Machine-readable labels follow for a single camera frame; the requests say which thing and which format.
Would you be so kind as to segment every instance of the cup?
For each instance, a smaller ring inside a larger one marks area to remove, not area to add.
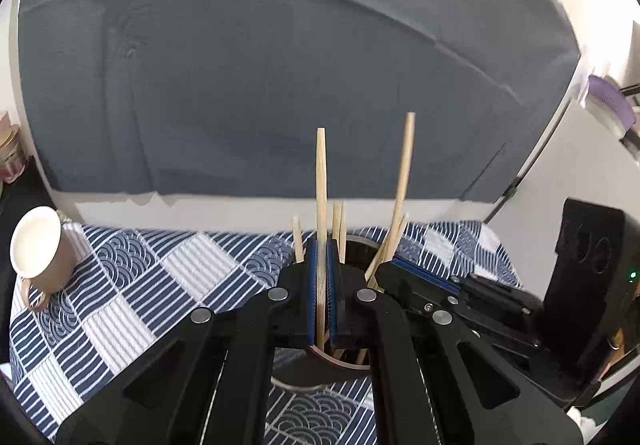
[[[76,255],[62,231],[58,213],[46,206],[30,210],[18,222],[9,253],[22,280],[22,301],[36,313],[46,307],[52,294],[65,287],[76,266]],[[41,292],[35,305],[29,301],[31,286]]]

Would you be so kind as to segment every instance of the blue and white tablecloth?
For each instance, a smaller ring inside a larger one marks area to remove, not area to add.
[[[63,229],[78,259],[69,284],[33,314],[20,299],[18,281],[10,323],[15,396],[52,441],[69,414],[192,309],[242,306],[275,284],[292,252],[290,232],[121,230],[79,223]],[[352,233],[381,242],[386,230]],[[398,253],[439,277],[476,273],[520,284],[497,236],[481,222],[410,223]],[[32,302],[36,296],[32,289]],[[265,444],[375,442],[369,378],[312,395],[271,388]]]

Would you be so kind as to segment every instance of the mug rim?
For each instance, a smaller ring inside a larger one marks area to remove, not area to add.
[[[56,250],[53,252],[53,254],[51,255],[50,259],[47,261],[47,264],[44,266],[43,269],[40,269],[36,273],[32,273],[32,274],[29,274],[29,276],[27,276],[23,271],[21,271],[21,269],[15,263],[15,258],[14,258],[15,237],[16,237],[16,234],[20,231],[20,228],[26,222],[30,221],[30,219],[34,217],[40,217],[40,218],[47,217],[47,218],[50,218],[52,221],[53,220],[56,221],[56,226],[57,226]],[[46,205],[41,205],[39,207],[31,209],[24,216],[22,216],[20,221],[18,221],[18,224],[15,226],[14,233],[11,235],[11,243],[9,245],[9,259],[11,260],[11,266],[13,266],[16,275],[18,275],[23,279],[34,279],[35,277],[39,276],[43,271],[45,271],[53,261],[53,258],[56,256],[58,248],[60,247],[60,237],[62,237],[62,222],[60,221],[60,217],[58,216],[58,213],[55,210],[53,210],[51,207]]]

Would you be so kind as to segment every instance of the mug handle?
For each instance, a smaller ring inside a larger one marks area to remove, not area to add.
[[[22,279],[22,286],[20,288],[22,302],[27,308],[29,308],[29,310],[33,311],[33,313],[37,313],[39,311],[44,310],[46,305],[49,303],[49,297],[51,297],[51,295],[49,293],[41,294],[38,302],[35,304],[35,306],[32,306],[31,302],[29,301],[30,288],[31,288],[31,279]]]

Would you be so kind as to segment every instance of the mug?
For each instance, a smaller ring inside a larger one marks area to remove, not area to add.
[[[58,213],[46,206],[30,210],[18,222],[9,253],[15,273],[22,279],[22,301],[33,312],[43,310],[51,295],[65,287],[76,266],[76,255]],[[33,306],[29,301],[31,286],[42,293]]]

